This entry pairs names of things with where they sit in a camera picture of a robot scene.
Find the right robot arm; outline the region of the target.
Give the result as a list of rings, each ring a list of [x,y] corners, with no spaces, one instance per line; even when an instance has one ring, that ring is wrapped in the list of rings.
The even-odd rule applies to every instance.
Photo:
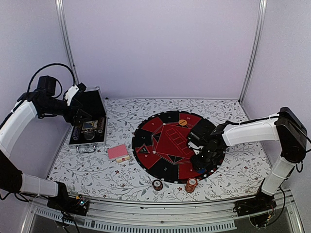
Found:
[[[302,171],[297,165],[303,164],[310,152],[307,146],[311,140],[306,127],[289,107],[282,107],[263,118],[226,121],[214,128],[195,126],[188,134],[188,147],[195,152],[190,161],[197,172],[207,171],[227,148],[253,142],[261,143],[265,153],[275,144],[279,147],[279,155],[270,163],[271,171],[260,183],[255,196],[234,203],[233,212],[238,216],[276,210],[276,192],[282,190],[282,184],[293,170]]]

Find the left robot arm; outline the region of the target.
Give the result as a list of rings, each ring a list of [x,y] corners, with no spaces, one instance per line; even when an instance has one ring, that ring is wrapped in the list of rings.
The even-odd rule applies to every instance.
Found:
[[[13,109],[0,125],[0,188],[21,202],[28,203],[31,198],[44,198],[47,206],[59,210],[64,217],[71,214],[86,216],[89,199],[82,195],[71,197],[62,182],[46,180],[29,175],[18,169],[11,161],[11,154],[20,139],[25,139],[31,131],[35,118],[62,116],[65,122],[78,126],[91,119],[78,101],[86,90],[83,83],[73,82],[67,91],[56,92],[60,82],[49,75],[38,79],[37,87],[27,87],[17,100]]]

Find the orange poker chip stack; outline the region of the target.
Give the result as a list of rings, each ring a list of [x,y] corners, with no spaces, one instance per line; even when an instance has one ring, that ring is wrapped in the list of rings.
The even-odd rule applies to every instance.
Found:
[[[185,191],[186,191],[187,193],[192,193],[192,192],[195,191],[197,185],[198,185],[198,181],[197,181],[196,178],[189,178],[189,179],[187,180],[186,185],[185,185]]]

